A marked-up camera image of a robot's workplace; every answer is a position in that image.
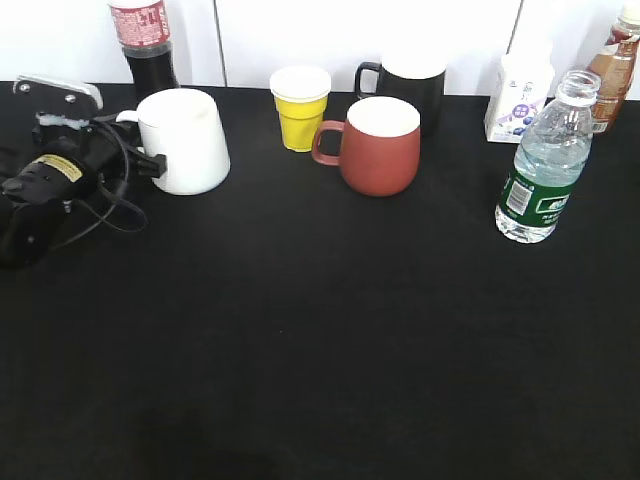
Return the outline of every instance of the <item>yellow paper cup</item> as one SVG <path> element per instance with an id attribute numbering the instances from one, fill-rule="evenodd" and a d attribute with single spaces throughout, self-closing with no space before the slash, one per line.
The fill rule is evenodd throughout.
<path id="1" fill-rule="evenodd" d="M 309 103 L 292 103 L 276 97 L 276 108 L 284 146 L 295 152 L 310 152 L 327 108 L 327 97 Z"/>
<path id="2" fill-rule="evenodd" d="M 284 146 L 295 152 L 310 152 L 327 108 L 331 76 L 317 67 L 286 67 L 271 76 L 270 85 Z"/>

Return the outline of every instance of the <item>robotic arm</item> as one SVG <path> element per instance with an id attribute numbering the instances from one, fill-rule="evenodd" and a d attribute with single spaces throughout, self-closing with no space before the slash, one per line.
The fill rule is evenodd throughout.
<path id="1" fill-rule="evenodd" d="M 0 177 L 0 265 L 5 267 L 45 255 L 76 202 L 101 191 L 114 203 L 99 220 L 104 221 L 118 200 L 127 203 L 123 197 L 132 175 L 158 178 L 166 171 L 164 156 L 150 158 L 136 148 L 137 125 L 96 117 L 103 102 L 95 86 L 20 76 L 13 92 L 38 125 L 32 160 L 18 175 Z M 115 188 L 109 191 L 107 184 Z"/>

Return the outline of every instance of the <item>red mug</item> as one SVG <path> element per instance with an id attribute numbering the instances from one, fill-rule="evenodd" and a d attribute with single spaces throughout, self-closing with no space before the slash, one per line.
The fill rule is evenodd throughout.
<path id="1" fill-rule="evenodd" d="M 322 134 L 342 132 L 340 155 L 320 153 Z M 354 103 L 345 122 L 322 122 L 313 140 L 313 159 L 339 166 L 355 191 L 385 197 L 403 191 L 418 173 L 420 114 L 409 103 L 391 97 L 369 97 Z"/>

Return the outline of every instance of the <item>white mug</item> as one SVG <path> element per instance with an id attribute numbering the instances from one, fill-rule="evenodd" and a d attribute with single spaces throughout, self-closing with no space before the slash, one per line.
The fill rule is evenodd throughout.
<path id="1" fill-rule="evenodd" d="M 167 172 L 153 182 L 174 195 L 197 195 L 222 183 L 231 162 L 227 142 L 211 96 L 200 90 L 175 88 L 145 98 L 136 111 L 116 122 L 137 122 L 144 151 L 166 155 Z"/>

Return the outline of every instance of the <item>yellow label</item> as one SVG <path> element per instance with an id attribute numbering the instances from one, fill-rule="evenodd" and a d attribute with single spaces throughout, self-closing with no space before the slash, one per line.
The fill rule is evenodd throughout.
<path id="1" fill-rule="evenodd" d="M 33 163 L 44 163 L 45 165 L 49 165 L 51 168 L 55 168 L 72 183 L 76 183 L 82 178 L 82 171 L 78 167 L 66 158 L 58 155 L 42 155 L 37 160 L 34 160 Z"/>

